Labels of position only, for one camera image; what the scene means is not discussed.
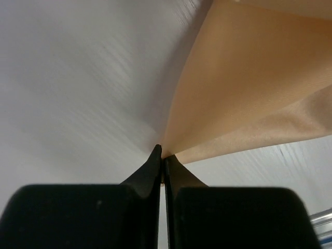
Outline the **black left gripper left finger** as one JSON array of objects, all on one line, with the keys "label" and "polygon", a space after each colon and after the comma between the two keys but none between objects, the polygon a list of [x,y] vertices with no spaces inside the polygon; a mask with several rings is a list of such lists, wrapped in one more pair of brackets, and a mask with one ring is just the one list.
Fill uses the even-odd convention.
[{"label": "black left gripper left finger", "polygon": [[120,184],[19,188],[1,216],[1,248],[157,248],[161,152]]}]

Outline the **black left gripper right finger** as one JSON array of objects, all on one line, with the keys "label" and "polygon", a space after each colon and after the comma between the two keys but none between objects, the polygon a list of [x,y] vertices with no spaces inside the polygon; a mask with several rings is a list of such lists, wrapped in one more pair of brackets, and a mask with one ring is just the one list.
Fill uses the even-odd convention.
[{"label": "black left gripper right finger", "polygon": [[325,248],[302,200],[280,187],[210,187],[163,161],[169,248]]}]

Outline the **peach satin napkin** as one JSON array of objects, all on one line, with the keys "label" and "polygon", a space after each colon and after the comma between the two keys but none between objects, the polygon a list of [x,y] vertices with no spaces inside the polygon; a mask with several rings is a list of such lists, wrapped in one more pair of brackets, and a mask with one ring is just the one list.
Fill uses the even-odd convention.
[{"label": "peach satin napkin", "polygon": [[331,1],[213,1],[162,157],[182,163],[331,134]]}]

